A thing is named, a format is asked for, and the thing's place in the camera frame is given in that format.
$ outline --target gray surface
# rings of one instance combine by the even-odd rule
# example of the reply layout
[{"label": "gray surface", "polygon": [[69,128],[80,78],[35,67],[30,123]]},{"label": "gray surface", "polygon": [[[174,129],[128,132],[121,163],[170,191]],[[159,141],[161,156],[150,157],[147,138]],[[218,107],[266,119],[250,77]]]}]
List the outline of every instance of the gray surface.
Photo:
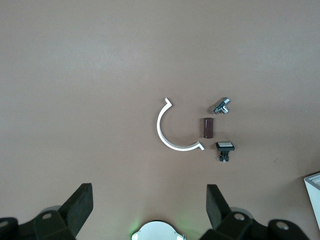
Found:
[{"label": "gray surface", "polygon": [[[78,235],[209,227],[206,184],[255,219],[319,230],[303,177],[320,169],[319,1],[0,2],[0,213],[20,222],[84,182]],[[156,131],[168,97],[163,134]],[[229,97],[228,114],[209,107]],[[203,120],[214,117],[214,139]],[[231,141],[230,162],[214,160]]]}]

